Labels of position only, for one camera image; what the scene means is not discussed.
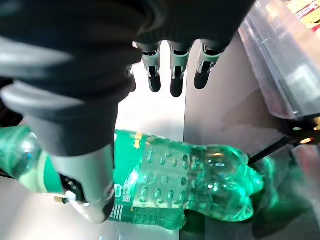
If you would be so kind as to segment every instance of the green plastic bottle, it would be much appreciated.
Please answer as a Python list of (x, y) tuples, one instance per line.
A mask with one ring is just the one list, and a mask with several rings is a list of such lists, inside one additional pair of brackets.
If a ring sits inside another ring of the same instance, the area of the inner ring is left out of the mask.
[[(225, 145), (197, 146), (116, 130), (115, 206), (109, 220), (181, 229), (184, 210), (239, 222), (263, 178), (248, 156)], [(0, 168), (36, 193), (62, 193), (50, 156), (26, 126), (0, 129)]]

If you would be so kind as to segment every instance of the green label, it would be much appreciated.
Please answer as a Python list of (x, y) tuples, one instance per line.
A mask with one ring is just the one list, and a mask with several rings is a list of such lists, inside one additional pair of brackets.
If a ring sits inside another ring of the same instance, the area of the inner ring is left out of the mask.
[(147, 137), (142, 133), (115, 131), (115, 203), (131, 207)]

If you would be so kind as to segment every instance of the dimpled bottle surface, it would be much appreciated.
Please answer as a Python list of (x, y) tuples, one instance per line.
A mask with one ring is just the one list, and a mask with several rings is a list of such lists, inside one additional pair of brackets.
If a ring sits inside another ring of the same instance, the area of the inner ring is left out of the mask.
[[(196, 146), (126, 130), (115, 132), (111, 221), (180, 229), (184, 210), (238, 222), (263, 186), (248, 156), (225, 145)], [(62, 193), (50, 156), (28, 127), (0, 129), (0, 168), (38, 193)]]
[[(124, 185), (116, 186), (116, 197), (123, 204), (151, 212), (188, 209), (228, 222), (253, 215), (250, 195), (262, 190), (264, 183), (247, 166), (244, 152), (225, 145), (196, 146), (128, 131), (117, 131), (116, 137), (115, 179), (127, 176)], [(123, 159), (131, 165), (126, 171), (129, 174), (122, 173)]]

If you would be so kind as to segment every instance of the robotic arm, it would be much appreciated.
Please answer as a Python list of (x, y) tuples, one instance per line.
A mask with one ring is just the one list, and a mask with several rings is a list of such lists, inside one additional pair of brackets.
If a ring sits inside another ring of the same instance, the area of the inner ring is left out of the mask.
[[(194, 85), (229, 45), (254, 0), (1, 0), (1, 97), (22, 113), (52, 155), (65, 195), (101, 223), (114, 201), (118, 104), (135, 89), (141, 58), (153, 92), (162, 40), (171, 56), (171, 94), (182, 93), (193, 42), (202, 39)], [(132, 47), (136, 42), (140, 50)]]

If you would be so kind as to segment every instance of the clear plastic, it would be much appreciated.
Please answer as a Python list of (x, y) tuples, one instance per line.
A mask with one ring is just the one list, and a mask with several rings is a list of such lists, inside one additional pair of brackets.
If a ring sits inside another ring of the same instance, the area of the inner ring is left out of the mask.
[(320, 113), (320, 39), (279, 0), (258, 0), (239, 28), (269, 111)]

